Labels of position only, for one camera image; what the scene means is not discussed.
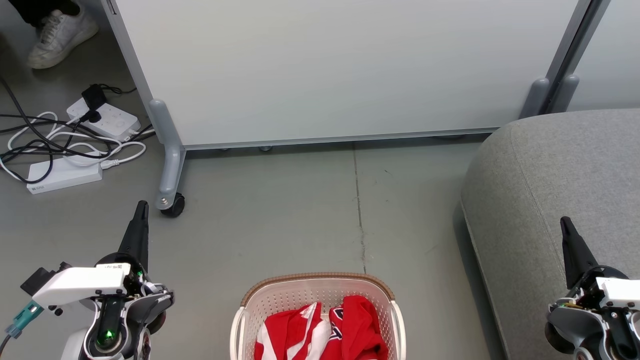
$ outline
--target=brown basket rim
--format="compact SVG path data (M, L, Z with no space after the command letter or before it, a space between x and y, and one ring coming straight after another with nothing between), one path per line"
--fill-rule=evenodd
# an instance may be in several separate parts
M387 286L387 284L385 284L379 278L377 278L375 276L372 276L372 275L369 275L369 274L359 274L359 273L356 273L356 272L308 272L308 273L302 273L302 274L292 274L292 275L270 277L269 279L262 280L261 282L258 282L256 285L253 285L253 287L249 291L246 292L246 294L244 295L242 301L240 302L240 306L246 307L246 303L249 301L251 296L253 296L253 294L255 294L258 290L260 290L261 288L263 288L263 287L265 287L267 285L275 284L275 283L278 283L278 282L295 281L295 280L307 280L307 279L354 279L354 280L365 280L365 281L369 281L369 282L373 283L374 285L376 285L377 287L381 288L382 291L385 292L385 294L387 295L387 297L391 301L395 301L396 300L396 296L394 295L394 292L391 291L391 289Z

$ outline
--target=white partition board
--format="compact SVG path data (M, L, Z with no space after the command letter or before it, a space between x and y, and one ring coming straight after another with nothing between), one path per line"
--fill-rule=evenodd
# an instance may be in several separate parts
M567 111L640 107L640 1L612 0L574 74Z
M576 1L118 0L184 145L499 127Z

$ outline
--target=power strip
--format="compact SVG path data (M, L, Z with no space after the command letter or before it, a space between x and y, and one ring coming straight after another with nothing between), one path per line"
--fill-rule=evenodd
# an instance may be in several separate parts
M70 119L74 119L84 115L87 111L89 111L89 107L87 107L84 99L80 99L72 106L69 106L67 114ZM123 142L131 136L130 130L140 130L140 122L137 117L112 105L104 104L97 111L102 118L96 122L85 121L83 126L102 136Z
M98 155L97 151L89 152L90 155ZM74 155L71 158L75 161L90 163L97 161L96 159L85 158L84 156ZM31 164L29 167L30 181L40 179L49 169L49 162ZM60 158L53 161L53 167L49 176L44 180L35 184L27 184L27 189L33 194L44 193L52 190L64 189L69 186L91 183L93 181L102 180L102 167L100 163L80 166L71 161Z

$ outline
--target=floor crack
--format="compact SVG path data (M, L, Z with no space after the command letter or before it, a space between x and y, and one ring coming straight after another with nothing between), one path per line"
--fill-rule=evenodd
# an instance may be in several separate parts
M360 208L360 185L358 184L358 162L356 160L356 143L353 142L353 168L356 175L356 199L358 199L358 226L360 227L360 260L362 260L362 270L367 273L367 247L364 245L364 228L362 227L362 210Z

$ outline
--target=white sneaker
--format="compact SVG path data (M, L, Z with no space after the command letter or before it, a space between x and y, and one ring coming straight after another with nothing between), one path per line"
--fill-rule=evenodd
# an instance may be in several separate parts
M65 15L54 10L46 18L40 42L33 47L27 65L33 69L47 69L59 64L71 50L98 32L98 24L78 4L80 13Z

